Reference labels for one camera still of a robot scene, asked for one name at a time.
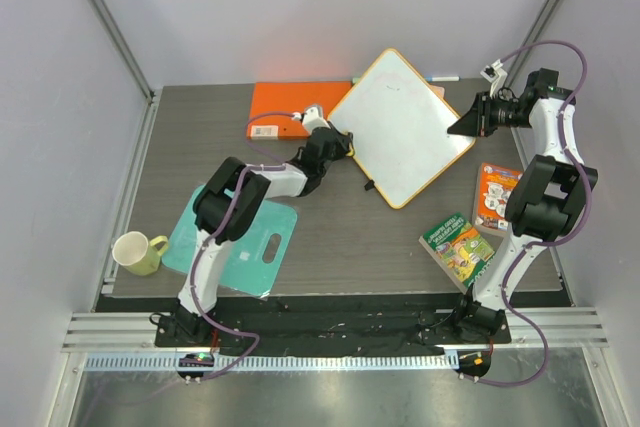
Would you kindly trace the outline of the yellow-framed whiteboard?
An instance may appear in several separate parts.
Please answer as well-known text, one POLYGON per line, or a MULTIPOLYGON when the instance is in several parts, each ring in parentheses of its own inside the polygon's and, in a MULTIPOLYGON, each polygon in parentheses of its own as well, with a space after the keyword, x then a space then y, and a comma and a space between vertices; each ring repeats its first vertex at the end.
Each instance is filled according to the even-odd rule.
POLYGON ((353 158, 393 209, 405 207, 476 139, 447 129, 460 115, 395 49, 384 50, 328 114, 353 135, 353 158))

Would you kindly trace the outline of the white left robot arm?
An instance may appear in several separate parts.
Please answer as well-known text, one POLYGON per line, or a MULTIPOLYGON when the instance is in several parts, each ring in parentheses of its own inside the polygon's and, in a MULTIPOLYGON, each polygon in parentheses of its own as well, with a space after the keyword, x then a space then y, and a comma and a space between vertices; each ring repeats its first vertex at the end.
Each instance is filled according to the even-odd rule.
POLYGON ((158 331, 193 346, 213 332, 207 316, 217 303, 224 266, 235 242, 250 229, 262 203, 271 198, 304 197, 321 184, 330 165, 353 154, 353 135, 322 121, 311 129, 295 156, 278 165, 251 165, 225 159, 196 197, 196 244, 187 280, 158 331))

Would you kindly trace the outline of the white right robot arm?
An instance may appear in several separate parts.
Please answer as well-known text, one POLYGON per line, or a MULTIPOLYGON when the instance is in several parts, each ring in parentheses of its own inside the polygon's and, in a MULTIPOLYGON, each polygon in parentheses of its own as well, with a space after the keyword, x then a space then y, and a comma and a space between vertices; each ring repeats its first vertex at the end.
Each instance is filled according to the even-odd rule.
POLYGON ((573 133, 575 95, 558 86, 558 77, 554 70, 534 71, 522 94, 510 98, 493 84, 447 130, 487 137, 500 127, 530 128, 536 148, 507 202, 506 237, 449 322, 462 341, 491 338, 504 330, 511 296, 528 268, 544 250, 570 240, 586 218, 598 172, 580 157, 573 133))

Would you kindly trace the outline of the orange folder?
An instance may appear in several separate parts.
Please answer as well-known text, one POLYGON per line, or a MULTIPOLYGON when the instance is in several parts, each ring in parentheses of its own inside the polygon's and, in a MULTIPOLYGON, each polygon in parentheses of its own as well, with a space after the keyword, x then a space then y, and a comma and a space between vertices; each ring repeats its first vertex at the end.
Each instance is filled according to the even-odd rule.
POLYGON ((349 92, 350 81, 316 82, 259 82, 253 90, 249 119, 261 114, 265 117, 252 121, 246 130, 251 140, 300 140, 308 136, 299 121, 286 116, 268 113, 303 113, 308 107, 317 105, 322 116, 327 116, 349 92))

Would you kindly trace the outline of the blue-capped white marker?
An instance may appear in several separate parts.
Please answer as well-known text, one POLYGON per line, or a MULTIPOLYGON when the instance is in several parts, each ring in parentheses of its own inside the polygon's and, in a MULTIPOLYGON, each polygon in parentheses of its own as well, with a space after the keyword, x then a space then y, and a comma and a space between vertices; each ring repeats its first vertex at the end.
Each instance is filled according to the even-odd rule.
POLYGON ((432 83, 432 82, 457 82, 460 80, 459 76, 431 76, 431 77, 425 77, 425 80, 432 83))

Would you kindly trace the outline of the orange comic paperback book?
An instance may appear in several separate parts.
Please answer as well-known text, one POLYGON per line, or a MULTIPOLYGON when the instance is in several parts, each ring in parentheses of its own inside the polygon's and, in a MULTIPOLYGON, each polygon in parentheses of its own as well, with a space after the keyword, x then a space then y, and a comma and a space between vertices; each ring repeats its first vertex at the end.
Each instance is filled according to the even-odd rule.
POLYGON ((507 203, 522 175, 521 171, 491 163, 480 165, 471 218, 478 231, 506 236, 509 226, 505 218, 507 203))

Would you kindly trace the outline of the green paperback book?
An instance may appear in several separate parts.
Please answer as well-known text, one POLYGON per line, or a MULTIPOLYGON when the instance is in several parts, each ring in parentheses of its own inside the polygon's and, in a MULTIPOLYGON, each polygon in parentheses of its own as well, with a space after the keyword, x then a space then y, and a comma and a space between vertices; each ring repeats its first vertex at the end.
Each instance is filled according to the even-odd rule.
POLYGON ((495 255, 489 242, 461 213, 442 220, 419 242, 463 293, 485 272, 495 255))

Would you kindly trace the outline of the teal cutting board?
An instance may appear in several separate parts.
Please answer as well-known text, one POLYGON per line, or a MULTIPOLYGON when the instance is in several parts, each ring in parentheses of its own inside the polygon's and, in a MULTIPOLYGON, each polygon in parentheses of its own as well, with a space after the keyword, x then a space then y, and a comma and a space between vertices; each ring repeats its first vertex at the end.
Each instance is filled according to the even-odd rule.
MULTIPOLYGON (((186 274, 195 254, 196 226, 193 203, 202 191, 197 187, 181 214, 162 255, 165 267, 186 274)), ((264 298, 271 293, 298 220, 294 208, 265 201, 248 232, 237 241, 226 262, 220 285, 226 289, 264 298)))

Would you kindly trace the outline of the yellow-green mug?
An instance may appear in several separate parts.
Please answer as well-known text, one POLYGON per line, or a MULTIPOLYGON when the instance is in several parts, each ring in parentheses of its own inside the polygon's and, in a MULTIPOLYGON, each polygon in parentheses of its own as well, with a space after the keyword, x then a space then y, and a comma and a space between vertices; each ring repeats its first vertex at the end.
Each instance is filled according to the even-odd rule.
POLYGON ((139 231, 121 235, 114 243, 111 256, 128 272, 136 276, 149 276, 160 267, 162 256, 169 248, 166 236, 149 239, 139 231))

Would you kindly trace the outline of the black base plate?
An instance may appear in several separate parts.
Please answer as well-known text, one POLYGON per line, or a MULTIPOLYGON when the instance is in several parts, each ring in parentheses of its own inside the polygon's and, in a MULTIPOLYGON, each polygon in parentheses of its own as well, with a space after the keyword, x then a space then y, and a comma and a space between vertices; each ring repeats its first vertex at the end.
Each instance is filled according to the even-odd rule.
POLYGON ((210 312, 209 338, 184 343, 158 331, 169 315, 154 312, 158 347, 216 347, 224 355, 250 349, 270 357, 343 357, 433 353, 441 345, 511 341, 509 324, 491 338, 463 335, 450 320, 457 294, 223 297, 210 312))

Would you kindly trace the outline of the aluminium frame post left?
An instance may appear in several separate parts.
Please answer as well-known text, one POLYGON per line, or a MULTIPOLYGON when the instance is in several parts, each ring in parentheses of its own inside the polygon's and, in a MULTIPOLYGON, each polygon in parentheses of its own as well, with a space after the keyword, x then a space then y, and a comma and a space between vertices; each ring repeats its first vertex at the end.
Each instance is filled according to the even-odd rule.
POLYGON ((143 73, 139 63, 137 62, 133 51, 126 41, 116 19, 109 9, 105 0, 87 0, 91 9, 94 11, 98 21, 103 27, 105 33, 112 42, 116 52, 123 61, 129 74, 132 76, 134 83, 141 91, 143 97, 148 104, 154 99, 154 89, 151 87, 145 74, 143 73))

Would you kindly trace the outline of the aluminium front rail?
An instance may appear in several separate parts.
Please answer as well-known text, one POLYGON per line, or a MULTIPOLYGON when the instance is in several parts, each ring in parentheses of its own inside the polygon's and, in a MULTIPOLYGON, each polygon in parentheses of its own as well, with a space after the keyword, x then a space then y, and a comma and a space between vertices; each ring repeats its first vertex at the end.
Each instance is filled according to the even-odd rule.
POLYGON ((257 333, 256 354, 268 357, 404 356, 435 349, 605 347, 608 339, 592 308, 524 309, 510 314, 494 335, 456 331, 441 310, 377 312, 224 312, 192 340, 165 328, 151 313, 90 313, 72 316, 62 348, 66 352, 144 352, 152 349, 218 350, 236 355, 257 333))

